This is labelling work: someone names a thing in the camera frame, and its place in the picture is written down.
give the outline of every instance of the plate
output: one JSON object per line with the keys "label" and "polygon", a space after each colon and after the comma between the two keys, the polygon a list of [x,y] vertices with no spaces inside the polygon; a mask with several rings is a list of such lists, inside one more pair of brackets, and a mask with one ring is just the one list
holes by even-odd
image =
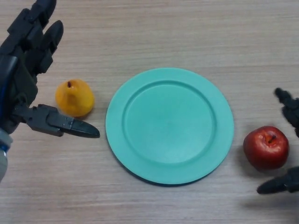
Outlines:
{"label": "plate", "polygon": [[116,159],[134,176],[161,185],[197,181],[225,159],[234,119],[220,90],[179,68],[142,72],[113,96],[106,133]]}

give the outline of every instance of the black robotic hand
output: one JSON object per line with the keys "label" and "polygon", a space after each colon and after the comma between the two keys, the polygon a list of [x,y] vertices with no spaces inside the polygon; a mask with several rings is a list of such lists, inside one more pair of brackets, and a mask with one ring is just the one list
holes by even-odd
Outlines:
{"label": "black robotic hand", "polygon": [[[299,98],[292,98],[288,91],[280,88],[275,89],[274,94],[279,99],[282,107],[282,114],[285,119],[295,128],[299,137]],[[299,191],[299,166],[287,170],[283,176],[275,177],[257,188],[258,194],[275,194],[283,191],[290,193]]]}
{"label": "black robotic hand", "polygon": [[64,27],[56,21],[43,34],[56,7],[56,0],[37,0],[31,9],[23,9],[7,30],[9,36],[0,46],[0,129],[11,134],[19,123],[33,130],[62,136],[99,138],[94,126],[64,116],[55,107],[29,108],[38,89],[37,75],[51,66]]}
{"label": "black robotic hand", "polygon": [[299,98],[293,99],[288,91],[277,88],[274,91],[282,107],[282,114],[285,119],[295,128],[295,133],[299,137]]}

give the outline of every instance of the pear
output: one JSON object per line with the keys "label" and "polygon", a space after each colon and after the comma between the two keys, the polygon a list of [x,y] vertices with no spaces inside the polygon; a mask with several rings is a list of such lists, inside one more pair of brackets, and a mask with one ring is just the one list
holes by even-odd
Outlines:
{"label": "pear", "polygon": [[61,83],[57,87],[55,100],[58,108],[71,117],[83,117],[94,107],[94,94],[81,79]]}

